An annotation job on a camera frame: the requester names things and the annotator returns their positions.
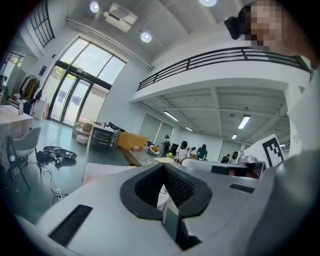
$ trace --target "green floor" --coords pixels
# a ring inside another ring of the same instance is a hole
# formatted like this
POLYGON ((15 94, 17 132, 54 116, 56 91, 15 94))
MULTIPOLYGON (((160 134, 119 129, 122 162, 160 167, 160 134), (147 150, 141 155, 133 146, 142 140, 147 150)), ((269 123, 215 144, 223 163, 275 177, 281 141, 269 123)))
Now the green floor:
MULTIPOLYGON (((49 164, 52 169, 54 182, 61 189, 61 193, 70 194, 83 185, 83 176, 87 163, 127 166, 128 163, 118 148, 110 148, 107 151, 88 150, 72 138, 72 130, 51 121, 34 121, 34 127, 41 127, 37 150, 49 146, 57 140, 63 149, 68 149, 77 154, 76 163, 72 166, 56 168, 49 164)), ((35 162, 35 154, 31 155, 31 162, 35 162)), ((29 163, 22 171, 31 187, 28 190, 21 175, 16 176, 9 189, 2 195, 7 201, 12 212, 25 217, 32 223, 36 223, 40 216, 53 205, 55 196, 50 188, 50 178, 40 174, 38 165, 29 163)))

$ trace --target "air conditioner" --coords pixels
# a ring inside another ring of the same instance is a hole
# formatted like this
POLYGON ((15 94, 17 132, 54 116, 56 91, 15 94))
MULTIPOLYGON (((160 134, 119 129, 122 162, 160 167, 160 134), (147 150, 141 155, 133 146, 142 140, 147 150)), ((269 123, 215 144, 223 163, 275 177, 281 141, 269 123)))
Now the air conditioner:
POLYGON ((104 14, 105 21, 109 24, 115 26, 121 31, 127 33, 129 29, 137 20, 137 16, 130 12, 128 9, 113 3, 110 7, 110 11, 105 11, 104 14))

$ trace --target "black metal railing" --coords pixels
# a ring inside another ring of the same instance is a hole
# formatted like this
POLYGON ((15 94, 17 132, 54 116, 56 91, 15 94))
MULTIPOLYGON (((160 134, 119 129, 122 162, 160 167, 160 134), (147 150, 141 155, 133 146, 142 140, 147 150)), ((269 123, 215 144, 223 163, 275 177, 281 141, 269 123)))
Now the black metal railing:
POLYGON ((33 11, 33 13, 30 15, 30 20, 33 30, 42 47, 45 47, 50 40, 55 38, 49 19, 47 0, 39 4, 39 6, 33 11))
POLYGON ((310 72, 307 65, 299 56, 286 56, 272 51, 259 50, 252 47, 234 47, 213 50, 181 60, 140 82, 137 91, 181 72, 217 63, 239 61, 272 62, 310 72))

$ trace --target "person in dark shirt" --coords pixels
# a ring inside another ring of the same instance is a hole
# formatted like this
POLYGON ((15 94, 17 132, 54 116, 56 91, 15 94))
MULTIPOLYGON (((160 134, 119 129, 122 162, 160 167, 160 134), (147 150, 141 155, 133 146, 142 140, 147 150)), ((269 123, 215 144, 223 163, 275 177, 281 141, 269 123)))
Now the person in dark shirt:
POLYGON ((206 144, 203 144, 202 147, 199 147, 196 153, 197 153, 197 159, 206 159, 208 156, 206 144))
POLYGON ((227 163, 229 163, 229 157, 230 157, 229 154, 225 155, 225 156, 222 158, 221 163, 222 163, 222 164, 227 164, 227 163))

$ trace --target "fluorescent light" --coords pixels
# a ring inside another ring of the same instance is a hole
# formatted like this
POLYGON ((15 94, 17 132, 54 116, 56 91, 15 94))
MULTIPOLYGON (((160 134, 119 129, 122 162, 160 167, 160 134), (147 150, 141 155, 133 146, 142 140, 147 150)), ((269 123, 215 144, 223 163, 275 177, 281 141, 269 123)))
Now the fluorescent light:
POLYGON ((151 36, 151 34, 148 33, 148 32, 143 32, 143 33, 141 33, 140 38, 141 38, 141 40, 142 40, 143 42, 145 42, 145 43, 150 43, 151 40, 152 40, 152 36, 151 36))
POLYGON ((246 126, 246 124, 249 122, 250 118, 251 118, 250 115, 246 115, 246 114, 245 114, 245 115, 243 116, 243 118, 242 118, 242 121, 241 121, 238 129, 243 129, 243 128, 246 126))
POLYGON ((205 7, 212 7, 217 3, 217 0, 199 0, 199 2, 205 7))
POLYGON ((179 121, 177 118, 175 118, 175 117, 174 117, 172 114, 170 114, 169 112, 163 111, 163 113, 165 113, 167 116, 171 117, 173 120, 179 121))
POLYGON ((91 4, 90 4, 90 10, 91 12, 93 12, 94 14, 99 12, 99 4, 96 2, 96 1, 93 1, 91 4))

